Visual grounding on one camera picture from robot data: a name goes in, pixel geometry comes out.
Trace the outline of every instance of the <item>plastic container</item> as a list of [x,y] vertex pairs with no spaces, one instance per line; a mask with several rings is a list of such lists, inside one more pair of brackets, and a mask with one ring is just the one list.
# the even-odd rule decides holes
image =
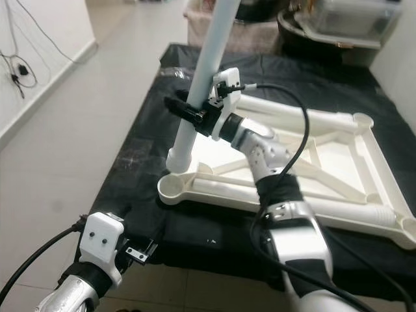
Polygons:
[[[188,19],[188,45],[201,47],[212,13],[200,8],[200,0],[189,0],[183,13]],[[276,19],[262,23],[235,21],[226,46],[227,52],[276,54],[279,29]]]
[[294,12],[280,11],[278,25],[282,55],[325,64],[342,64],[343,53],[350,50],[310,39],[294,20]]
[[305,0],[296,19],[306,32],[315,36],[353,38],[380,42],[397,18],[400,3],[386,0]]

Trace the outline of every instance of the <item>black tape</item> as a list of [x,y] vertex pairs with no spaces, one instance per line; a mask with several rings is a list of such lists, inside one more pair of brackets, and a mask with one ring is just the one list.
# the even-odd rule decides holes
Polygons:
[[[290,260],[286,261],[286,265],[297,268],[299,271],[306,273],[313,278],[320,280],[328,285],[332,284],[331,278],[326,272],[325,262],[321,259],[301,259],[301,260]],[[319,291],[322,288],[308,283],[296,276],[289,274],[289,279],[293,286],[294,291],[299,298],[312,293],[313,291]]]
[[270,175],[260,179],[255,184],[261,203],[264,203],[267,196],[269,198],[267,205],[304,200],[295,175],[285,174],[275,187],[274,185],[276,185],[278,179],[278,175]]
[[220,138],[224,139],[227,142],[232,142],[239,125],[242,122],[242,117],[236,114],[230,114],[224,122],[224,125],[220,131]]
[[58,284],[61,285],[69,275],[75,275],[86,281],[97,292],[101,298],[110,289],[112,281],[109,276],[98,266],[87,262],[74,262],[60,277]]

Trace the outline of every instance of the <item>white tube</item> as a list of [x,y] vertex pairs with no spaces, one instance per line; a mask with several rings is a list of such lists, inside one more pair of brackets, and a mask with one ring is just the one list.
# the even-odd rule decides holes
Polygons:
[[[235,14],[241,0],[217,0],[213,18],[203,43],[196,71],[189,90],[187,103],[200,108],[211,91],[214,74],[218,72],[224,54]],[[196,132],[194,126],[181,120],[174,146],[169,150],[166,167],[180,174],[188,170]]]
[[[301,118],[302,111],[298,107],[260,99],[258,97],[241,95],[237,102],[237,108],[246,109],[247,111],[262,112],[266,114],[281,114],[286,118],[288,116]],[[351,114],[340,112],[320,112],[317,110],[307,110],[312,125],[326,125],[338,130],[354,132],[358,129],[358,124],[353,120]]]
[[305,200],[311,205],[312,210],[317,215],[333,216],[376,226],[387,226],[389,228],[396,224],[395,212],[387,206],[369,203],[359,205],[311,197],[307,197]]
[[225,182],[217,182],[206,179],[195,179],[192,184],[194,192],[208,193],[215,196],[221,196],[225,199],[235,198],[243,202],[258,202],[259,196],[253,187],[246,187],[244,185],[234,185]]
[[[228,199],[240,200],[242,202],[258,202],[259,196],[254,187],[245,187],[225,182],[217,182],[206,179],[195,179],[192,190],[202,194],[213,194],[218,196],[217,205],[227,206]],[[392,227],[396,224],[396,215],[387,206],[342,201],[324,200],[321,198],[305,197],[312,210],[317,215],[324,215],[349,221],[374,224],[376,226]]]

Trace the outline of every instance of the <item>black clamp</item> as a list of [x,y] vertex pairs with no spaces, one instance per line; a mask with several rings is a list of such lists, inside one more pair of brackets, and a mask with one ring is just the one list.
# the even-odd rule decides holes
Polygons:
[[150,239],[149,241],[149,244],[144,250],[141,250],[129,241],[125,247],[125,254],[137,263],[145,265],[146,261],[153,255],[158,246],[153,239]]
[[222,100],[211,97],[202,103],[200,110],[186,103],[188,98],[187,91],[177,90],[175,95],[176,97],[165,97],[164,99],[164,104],[168,110],[172,114],[192,123],[197,132],[209,137],[221,115],[221,110],[224,106]]

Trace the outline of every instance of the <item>white wall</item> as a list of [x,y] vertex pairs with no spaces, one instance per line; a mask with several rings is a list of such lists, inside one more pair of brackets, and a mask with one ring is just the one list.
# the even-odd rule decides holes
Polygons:
[[[0,0],[0,50],[3,54],[9,55],[13,53],[13,44],[5,1]],[[60,55],[51,42],[36,28],[34,22],[16,0],[8,0],[8,2],[12,9],[14,23],[22,29],[44,62],[14,25],[19,56],[30,64],[38,77],[39,84],[36,88],[24,89],[26,96],[22,99],[18,89],[10,81],[6,64],[3,59],[0,59],[0,140],[7,135],[10,127],[32,107],[34,100],[71,65],[71,62]],[[21,0],[21,3],[70,58],[76,58],[94,44],[95,39],[85,0]],[[32,80],[31,77],[23,77],[21,82],[31,84]]]
[[395,30],[370,70],[416,134],[416,0],[402,0]]

